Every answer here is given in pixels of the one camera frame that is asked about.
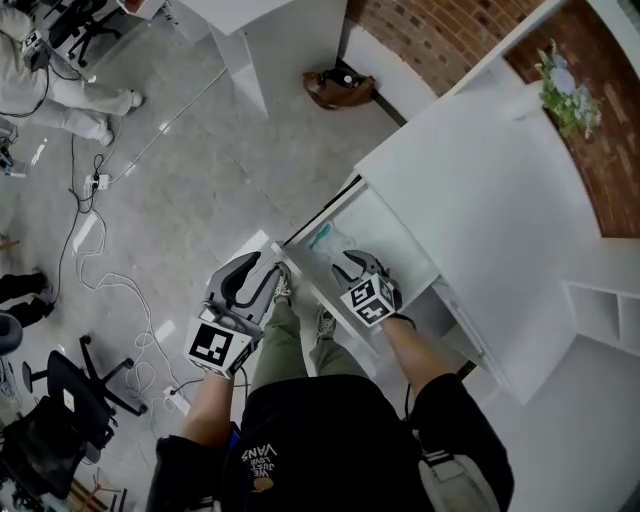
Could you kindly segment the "person's right forearm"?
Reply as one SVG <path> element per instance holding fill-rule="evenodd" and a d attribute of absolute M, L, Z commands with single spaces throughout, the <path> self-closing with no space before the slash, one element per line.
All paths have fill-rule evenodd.
<path fill-rule="evenodd" d="M 453 373 L 446 360 L 427 343 L 408 320 L 389 317 L 382 322 L 382 329 L 414 397 L 434 379 Z"/>

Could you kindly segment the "person's right shoe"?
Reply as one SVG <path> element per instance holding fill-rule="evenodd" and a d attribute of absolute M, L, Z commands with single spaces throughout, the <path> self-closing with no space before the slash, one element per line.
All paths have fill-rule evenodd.
<path fill-rule="evenodd" d="M 316 336 L 315 343 L 321 341 L 333 341 L 337 326 L 337 321 L 331 312 L 324 306 L 318 309 L 316 317 Z"/>

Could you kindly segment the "pale artificial flower bouquet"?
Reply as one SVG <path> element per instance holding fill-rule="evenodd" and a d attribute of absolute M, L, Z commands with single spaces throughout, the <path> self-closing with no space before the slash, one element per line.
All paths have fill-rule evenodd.
<path fill-rule="evenodd" d="M 547 49 L 538 49 L 537 53 L 539 62 L 535 69 L 542 81 L 542 106 L 553 115 L 563 137 L 581 133 L 589 139 L 601 125 L 601 101 L 586 85 L 576 81 L 554 40 Z"/>

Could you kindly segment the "large white desk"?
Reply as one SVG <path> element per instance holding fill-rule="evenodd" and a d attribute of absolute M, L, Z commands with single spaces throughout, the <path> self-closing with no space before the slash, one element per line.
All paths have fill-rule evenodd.
<path fill-rule="evenodd" d="M 543 114 L 506 120 L 510 90 L 437 100 L 357 165 L 422 246 L 487 346 L 534 396 L 576 337 L 561 279 L 594 239 L 577 170 Z"/>

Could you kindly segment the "small white desk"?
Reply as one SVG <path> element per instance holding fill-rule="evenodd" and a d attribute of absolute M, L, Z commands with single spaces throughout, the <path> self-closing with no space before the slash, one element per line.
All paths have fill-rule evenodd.
<path fill-rule="evenodd" d="M 347 0 L 180 0 L 209 25 L 237 89 L 265 115 L 335 66 Z"/>

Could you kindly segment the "black mesh office chair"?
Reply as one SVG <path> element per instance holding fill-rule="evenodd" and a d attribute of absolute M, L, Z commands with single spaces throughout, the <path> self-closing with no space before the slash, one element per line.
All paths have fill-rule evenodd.
<path fill-rule="evenodd" d="M 121 361 L 101 377 L 89 353 L 91 342 L 88 335 L 79 338 L 84 368 L 59 351 L 49 354 L 42 371 L 22 365 L 27 390 L 44 379 L 47 393 L 0 433 L 0 470 L 35 498 L 68 496 L 81 461 L 90 451 L 101 452 L 113 438 L 118 408 L 136 417 L 148 411 L 146 405 L 132 406 L 108 388 L 121 371 L 134 367 L 134 360 Z"/>

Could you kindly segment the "white vase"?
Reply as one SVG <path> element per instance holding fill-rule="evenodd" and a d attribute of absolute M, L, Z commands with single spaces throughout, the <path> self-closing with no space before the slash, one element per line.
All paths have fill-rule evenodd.
<path fill-rule="evenodd" d="M 543 108 L 540 92 L 527 89 L 510 98 L 503 106 L 502 115 L 509 121 L 520 121 L 536 114 Z"/>

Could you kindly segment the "person's left forearm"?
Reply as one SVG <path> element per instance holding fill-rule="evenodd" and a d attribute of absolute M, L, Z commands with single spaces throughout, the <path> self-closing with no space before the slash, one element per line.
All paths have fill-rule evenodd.
<path fill-rule="evenodd" d="M 200 383 L 179 434 L 199 445 L 222 450 L 231 433 L 234 380 L 207 374 Z"/>

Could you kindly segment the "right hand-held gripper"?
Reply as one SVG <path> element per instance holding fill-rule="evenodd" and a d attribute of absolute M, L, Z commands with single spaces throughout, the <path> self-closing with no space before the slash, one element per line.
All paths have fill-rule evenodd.
<path fill-rule="evenodd" d="M 372 254 L 357 249 L 345 250 L 343 254 L 359 265 L 363 272 L 373 274 L 362 279 L 362 273 L 352 277 L 340 266 L 332 266 L 334 278 L 346 291 L 340 299 L 348 310 L 367 327 L 398 313 L 403 305 L 402 294 L 390 279 L 383 276 L 385 268 L 381 262 Z"/>

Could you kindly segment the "grey shoulder bag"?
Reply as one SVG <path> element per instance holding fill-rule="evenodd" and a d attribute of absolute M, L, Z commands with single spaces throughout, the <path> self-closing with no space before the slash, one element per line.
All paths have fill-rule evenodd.
<path fill-rule="evenodd" d="M 500 512 L 493 490 L 469 457 L 423 450 L 418 468 L 434 512 Z"/>

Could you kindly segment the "brown leather bag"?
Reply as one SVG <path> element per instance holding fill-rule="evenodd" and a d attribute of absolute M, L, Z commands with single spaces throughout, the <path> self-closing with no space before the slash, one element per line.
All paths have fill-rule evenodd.
<path fill-rule="evenodd" d="M 303 86 L 316 105 L 324 110 L 340 110 L 369 103 L 375 86 L 371 76 L 334 67 L 322 72 L 305 72 Z"/>

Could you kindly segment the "person's left shoe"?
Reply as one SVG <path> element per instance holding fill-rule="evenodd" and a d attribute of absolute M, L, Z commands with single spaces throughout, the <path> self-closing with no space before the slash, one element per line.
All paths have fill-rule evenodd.
<path fill-rule="evenodd" d="M 283 262 L 276 263 L 274 268 L 279 272 L 279 280 L 274 290 L 273 303 L 286 303 L 291 306 L 293 293 L 291 271 Z"/>

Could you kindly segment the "white desk drawer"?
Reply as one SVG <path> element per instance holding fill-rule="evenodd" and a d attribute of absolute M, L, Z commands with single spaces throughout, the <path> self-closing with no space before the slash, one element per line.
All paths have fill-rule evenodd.
<path fill-rule="evenodd" d="M 493 357 L 489 354 L 486 344 L 463 310 L 452 288 L 442 278 L 436 279 L 431 287 L 456 321 L 456 326 L 450 329 L 444 339 L 450 342 L 452 347 L 468 360 L 498 378 Z"/>
<path fill-rule="evenodd" d="M 344 255 L 327 263 L 306 248 L 312 235 L 328 221 L 333 221 L 342 233 L 355 240 L 354 249 L 373 254 L 391 270 L 391 277 L 402 293 L 404 307 L 408 307 L 432 284 L 439 271 L 424 249 L 364 180 L 355 181 L 343 189 L 292 238 L 272 244 L 274 252 L 336 318 L 341 326 L 338 341 L 361 360 L 375 363 L 379 359 L 381 346 L 376 337 L 381 328 L 365 326 L 348 310 L 340 299 L 344 292 L 332 274 L 332 266 L 337 264 L 355 277 L 358 275 L 358 266 Z"/>

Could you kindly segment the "white plastic bag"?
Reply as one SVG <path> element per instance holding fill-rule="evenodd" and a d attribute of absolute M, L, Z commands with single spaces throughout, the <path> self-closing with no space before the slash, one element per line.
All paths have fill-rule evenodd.
<path fill-rule="evenodd" d="M 354 249 L 355 240 L 342 233 L 333 221 L 328 221 L 312 235 L 306 248 L 323 261 L 332 263 L 345 250 Z"/>

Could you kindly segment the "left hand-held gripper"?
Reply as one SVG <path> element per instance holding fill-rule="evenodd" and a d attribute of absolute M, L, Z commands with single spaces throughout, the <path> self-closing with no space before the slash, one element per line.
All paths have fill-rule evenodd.
<path fill-rule="evenodd" d="M 208 300 L 190 321 L 184 357 L 195 367 L 231 379 L 256 351 L 264 332 L 260 323 L 281 277 L 275 264 L 247 300 L 238 300 L 249 271 L 261 253 L 240 255 L 218 269 L 208 285 Z"/>

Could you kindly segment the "person's green trousers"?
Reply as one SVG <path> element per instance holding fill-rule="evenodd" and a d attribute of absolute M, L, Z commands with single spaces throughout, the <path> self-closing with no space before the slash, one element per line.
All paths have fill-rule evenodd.
<path fill-rule="evenodd" d="M 249 394 L 267 385 L 307 378 L 300 336 L 301 323 L 292 306 L 275 304 L 264 330 Z M 343 346 L 333 341 L 321 341 L 309 353 L 317 377 L 368 375 Z"/>

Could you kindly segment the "person's shoe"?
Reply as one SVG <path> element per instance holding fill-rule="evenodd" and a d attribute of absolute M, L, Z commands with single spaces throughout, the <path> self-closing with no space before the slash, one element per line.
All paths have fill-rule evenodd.
<path fill-rule="evenodd" d="M 321 341 L 333 341 L 337 326 L 337 321 L 331 312 L 324 306 L 318 309 L 316 317 L 316 336 L 315 343 Z"/>
<path fill-rule="evenodd" d="M 279 280 L 274 290 L 273 303 L 286 303 L 291 306 L 293 293 L 291 271 L 283 262 L 276 263 L 274 268 L 279 272 Z"/>

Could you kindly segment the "person's black shirt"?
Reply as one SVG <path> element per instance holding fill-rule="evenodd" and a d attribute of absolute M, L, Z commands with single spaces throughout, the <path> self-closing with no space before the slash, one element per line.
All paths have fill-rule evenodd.
<path fill-rule="evenodd" d="M 239 437 L 219 449 L 161 439 L 147 511 L 434 512 L 418 464 L 440 450 L 476 463 L 508 510 L 506 450 L 457 376 L 428 383 L 408 421 L 364 377 L 282 381 L 249 395 Z"/>

